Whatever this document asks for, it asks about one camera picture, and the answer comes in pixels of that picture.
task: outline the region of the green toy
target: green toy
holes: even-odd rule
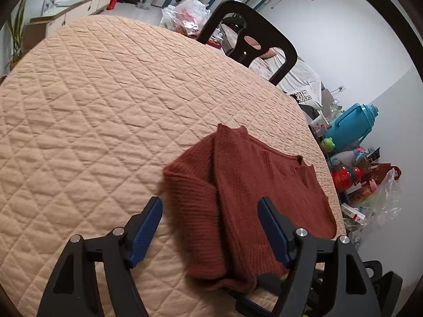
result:
[[[331,152],[335,149],[335,144],[333,144],[332,138],[324,138],[320,143],[320,147],[324,152]]]

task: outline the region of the red sweater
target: red sweater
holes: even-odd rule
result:
[[[208,288],[255,288],[256,276],[282,276],[257,216],[269,197],[296,227],[331,239],[336,223],[312,166],[219,125],[163,170],[177,224],[190,250],[188,275]]]

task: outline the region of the black plastic chair back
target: black plastic chair back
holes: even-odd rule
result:
[[[246,4],[236,0],[222,2],[204,25],[197,41],[206,44],[221,20],[228,13],[241,15],[246,23],[245,27],[238,33],[235,48],[226,54],[228,57],[249,67],[253,59],[265,54],[270,48],[280,48],[284,51],[285,63],[269,79],[269,82],[276,86],[297,63],[297,52],[291,42],[276,27]],[[254,38],[260,44],[260,50],[248,44],[244,39],[245,36]]]

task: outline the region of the floor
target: floor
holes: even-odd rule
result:
[[[131,18],[145,23],[158,25],[162,18],[162,9],[151,6],[148,10],[136,8],[134,4],[118,2],[113,10],[105,10],[102,14],[119,15]]]

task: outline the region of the potted plant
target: potted plant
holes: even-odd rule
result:
[[[13,41],[13,56],[10,60],[10,70],[12,70],[18,62],[22,59],[22,43],[24,38],[25,22],[25,5],[27,0],[21,0],[19,3],[18,11],[16,12],[15,19],[12,22],[12,14],[10,14],[7,25]]]

